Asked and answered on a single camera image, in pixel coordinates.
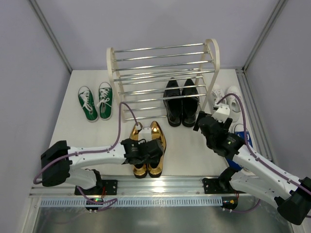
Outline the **white shoe rack chrome bars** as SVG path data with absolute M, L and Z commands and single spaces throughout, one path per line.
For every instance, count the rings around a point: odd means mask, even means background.
M 216 39 L 201 43 L 106 50 L 108 78 L 117 103 L 127 103 L 138 119 L 167 116 L 165 100 L 198 99 L 205 110 L 220 71 Z

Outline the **green canvas sneaker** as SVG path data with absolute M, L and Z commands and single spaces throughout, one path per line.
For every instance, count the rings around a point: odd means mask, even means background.
M 103 82 L 99 86 L 99 116 L 102 120 L 109 120 L 112 116 L 112 105 L 114 95 L 111 85 L 107 82 Z
M 78 101 L 89 122 L 98 120 L 98 113 L 94 104 L 94 97 L 87 86 L 82 86 L 78 90 Z

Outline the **black leather shoe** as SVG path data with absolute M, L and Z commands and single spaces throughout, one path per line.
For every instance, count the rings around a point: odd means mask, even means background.
M 192 79 L 187 79 L 181 92 L 182 96 L 182 124 L 185 127 L 193 127 L 196 122 L 196 112 L 199 105 L 199 93 L 194 87 Z
M 178 82 L 175 78 L 171 78 L 166 85 L 163 102 L 167 110 L 168 123 L 172 127 L 177 127 L 181 124 L 182 100 L 179 98 L 180 96 L 181 92 Z

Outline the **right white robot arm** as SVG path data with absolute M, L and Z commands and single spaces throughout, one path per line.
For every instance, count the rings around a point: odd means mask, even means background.
M 229 132 L 231 122 L 229 118 L 219 122 L 211 114 L 200 111 L 193 128 L 201 131 L 207 147 L 214 153 L 253 173 L 248 176 L 242 170 L 227 168 L 219 176 L 221 187 L 231 186 L 257 197 L 275 207 L 290 223 L 301 225 L 311 210 L 311 179 L 292 175 L 261 156 L 247 141 Z

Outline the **white sneaker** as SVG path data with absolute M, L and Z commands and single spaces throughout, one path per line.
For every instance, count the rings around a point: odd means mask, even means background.
M 210 107 L 210 111 L 212 113 L 215 112 L 214 105 L 219 102 L 220 99 L 224 97 L 224 92 L 218 84 L 214 84 L 212 91 L 210 93 L 208 103 Z
M 241 93 L 236 86 L 230 86 L 227 89 L 226 94 L 230 94 L 230 93 L 237 95 L 239 98 L 241 97 Z M 241 116 L 241 112 L 242 112 L 239 101 L 237 100 L 237 98 L 235 96 L 230 95 L 230 96 L 226 97 L 226 103 L 230 109 L 229 117 L 232 118 L 233 122 L 237 122 L 239 120 L 239 118 Z

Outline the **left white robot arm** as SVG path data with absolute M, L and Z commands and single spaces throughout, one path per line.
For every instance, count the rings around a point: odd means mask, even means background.
M 88 190 L 99 184 L 100 177 L 97 171 L 86 167 L 155 163 L 163 152 L 159 139 L 127 138 L 114 146 L 93 148 L 70 147 L 65 140 L 58 141 L 41 155 L 41 183 L 44 187 L 70 183 Z

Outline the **right blue canvas sneaker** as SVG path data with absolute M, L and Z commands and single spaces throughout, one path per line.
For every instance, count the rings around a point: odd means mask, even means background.
M 233 126 L 233 133 L 241 137 L 242 139 L 245 139 L 243 124 L 238 123 L 235 126 Z M 250 147 L 253 147 L 252 138 L 251 138 L 250 132 L 247 129 L 246 129 L 246 139 Z

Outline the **left aluminium frame post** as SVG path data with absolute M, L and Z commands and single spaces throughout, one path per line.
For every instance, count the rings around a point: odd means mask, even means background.
M 43 11 L 41 10 L 39 4 L 37 3 L 36 0 L 27 0 L 27 2 L 29 3 L 29 5 L 32 8 L 35 16 L 37 17 L 40 24 L 42 25 L 45 33 L 47 34 L 50 42 L 52 43 L 53 47 L 55 48 L 59 58 L 62 61 L 62 63 L 66 67 L 67 71 L 71 74 L 73 71 L 72 66 L 71 66 L 70 62 L 68 61 L 59 41 L 57 40 L 57 38 L 56 38 L 50 24 L 48 23 Z

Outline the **aluminium frame post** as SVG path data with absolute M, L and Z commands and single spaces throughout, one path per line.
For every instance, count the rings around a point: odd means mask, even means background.
M 45 33 L 47 34 L 50 42 L 52 43 L 53 47 L 55 48 L 59 58 L 62 61 L 62 63 L 66 67 L 67 71 L 71 74 L 73 71 L 72 66 L 71 66 L 70 62 L 68 61 L 59 41 L 57 40 L 57 38 L 56 38 L 50 24 L 48 23 L 43 11 L 41 10 L 39 4 L 37 3 L 36 0 L 27 0 L 27 2 L 29 3 L 29 5 L 32 8 L 35 16 L 37 17 L 40 24 L 42 25 Z
M 262 47 L 263 43 L 267 39 L 270 31 L 272 30 L 273 26 L 275 25 L 277 19 L 281 15 L 283 9 L 287 5 L 288 0 L 278 0 L 275 7 L 272 9 L 272 12 L 270 13 L 266 23 L 263 26 L 263 29 L 261 30 L 254 46 L 252 47 L 244 66 L 242 67 L 243 73 L 245 73 L 250 65 L 252 64 L 253 60 L 255 59 L 258 51 Z

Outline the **aluminium mounting rail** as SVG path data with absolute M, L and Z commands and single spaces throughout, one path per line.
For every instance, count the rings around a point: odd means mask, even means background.
M 203 177 L 201 176 L 161 176 L 160 178 L 137 179 L 133 176 L 106 176 L 108 180 L 117 180 L 116 195 L 106 195 L 106 198 L 134 197 L 201 197 L 222 196 L 235 197 L 236 193 L 205 194 Z M 75 186 L 63 183 L 54 187 L 33 185 L 30 198 L 73 198 Z

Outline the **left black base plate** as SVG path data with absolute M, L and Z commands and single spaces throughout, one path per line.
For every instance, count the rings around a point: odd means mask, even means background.
M 95 187 L 91 189 L 81 189 L 82 192 L 88 196 L 88 195 L 97 195 L 101 196 L 104 195 L 116 195 L 117 194 L 117 188 L 118 188 L 118 180 L 102 180 L 99 182 Z

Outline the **right side aluminium rail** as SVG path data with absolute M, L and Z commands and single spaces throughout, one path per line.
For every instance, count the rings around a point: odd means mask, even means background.
M 265 135 L 262 121 L 259 117 L 259 111 L 255 104 L 249 82 L 246 74 L 242 69 L 236 69 L 236 75 L 241 88 L 241 93 L 244 99 L 246 110 L 249 117 L 249 124 L 252 129 L 253 139 L 255 141 L 256 148 L 265 156 L 268 160 L 274 161 L 273 153 L 268 143 L 268 138 Z

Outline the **gold loafer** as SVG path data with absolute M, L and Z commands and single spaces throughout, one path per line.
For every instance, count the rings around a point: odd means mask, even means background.
M 130 139 L 138 141 L 138 134 L 142 130 L 142 124 L 138 122 L 134 125 L 132 128 L 132 131 L 130 133 Z M 147 175 L 147 165 L 146 164 L 139 164 L 133 166 L 133 174 L 136 178 L 142 179 L 145 178 Z
M 166 138 L 164 132 L 162 131 L 159 123 L 157 121 L 153 121 L 150 125 L 151 127 L 151 137 L 152 139 L 158 139 L 163 147 L 163 153 L 157 163 L 148 164 L 148 174 L 152 178 L 158 178 L 162 174 L 163 170 L 163 161 L 164 161 L 164 154 L 166 150 Z

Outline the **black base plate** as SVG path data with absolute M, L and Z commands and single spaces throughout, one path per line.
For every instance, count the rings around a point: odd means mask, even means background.
M 218 178 L 203 178 L 202 183 L 205 194 L 245 194 L 245 192 L 233 189 L 229 182 Z
M 81 189 L 82 192 L 88 196 L 88 195 L 97 195 L 101 196 L 104 195 L 116 195 L 117 194 L 117 188 L 118 188 L 118 180 L 102 180 L 99 182 L 95 187 L 91 189 Z

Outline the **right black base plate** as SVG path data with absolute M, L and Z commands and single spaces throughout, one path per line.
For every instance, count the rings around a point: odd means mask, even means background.
M 245 194 L 245 192 L 233 189 L 229 182 L 218 178 L 203 178 L 202 183 L 205 194 Z

